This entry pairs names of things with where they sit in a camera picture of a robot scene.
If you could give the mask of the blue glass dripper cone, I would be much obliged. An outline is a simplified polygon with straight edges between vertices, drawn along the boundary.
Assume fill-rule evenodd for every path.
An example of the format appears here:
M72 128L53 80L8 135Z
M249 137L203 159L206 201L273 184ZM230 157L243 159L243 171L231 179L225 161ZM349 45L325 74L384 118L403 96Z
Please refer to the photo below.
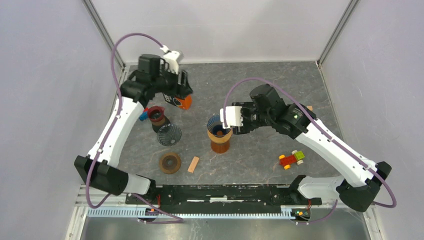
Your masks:
M207 130L215 137L223 137L231 132L230 128L224 128L221 116L214 115L207 122Z

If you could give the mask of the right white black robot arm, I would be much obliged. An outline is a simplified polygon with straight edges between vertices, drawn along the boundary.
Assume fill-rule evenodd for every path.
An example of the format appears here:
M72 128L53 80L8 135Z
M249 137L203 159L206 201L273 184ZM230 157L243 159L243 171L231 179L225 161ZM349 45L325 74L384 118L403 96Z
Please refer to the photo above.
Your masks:
M249 96L250 102L233 102L220 109L225 129L242 135L260 127L271 127L313 150L340 174L336 177L299 175L288 191L293 203L332 199L357 212L365 212L376 204L375 198L392 170L388 163L374 162L353 150L304 105L286 104L270 84L257 86Z

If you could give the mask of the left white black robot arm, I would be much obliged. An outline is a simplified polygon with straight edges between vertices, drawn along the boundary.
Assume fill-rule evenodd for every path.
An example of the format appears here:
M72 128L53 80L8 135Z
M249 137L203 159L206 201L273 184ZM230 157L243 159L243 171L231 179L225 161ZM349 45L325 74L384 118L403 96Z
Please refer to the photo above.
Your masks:
M168 51L163 56L142 54L134 70L120 85L121 98L115 103L97 143L86 156L77 156L74 166L87 186L112 195L136 193L145 204L153 203L157 190L149 178L117 168L124 144L136 120L156 94L183 99L192 94L188 73L180 69L183 54Z

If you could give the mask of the orange coffee filter box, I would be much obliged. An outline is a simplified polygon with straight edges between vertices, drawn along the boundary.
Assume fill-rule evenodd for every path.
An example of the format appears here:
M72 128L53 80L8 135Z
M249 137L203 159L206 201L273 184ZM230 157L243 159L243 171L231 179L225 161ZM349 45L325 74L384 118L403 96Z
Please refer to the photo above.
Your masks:
M192 105L192 96L189 94L185 98L178 98L175 95L167 95L165 93L162 94L164 100L177 108L188 110Z

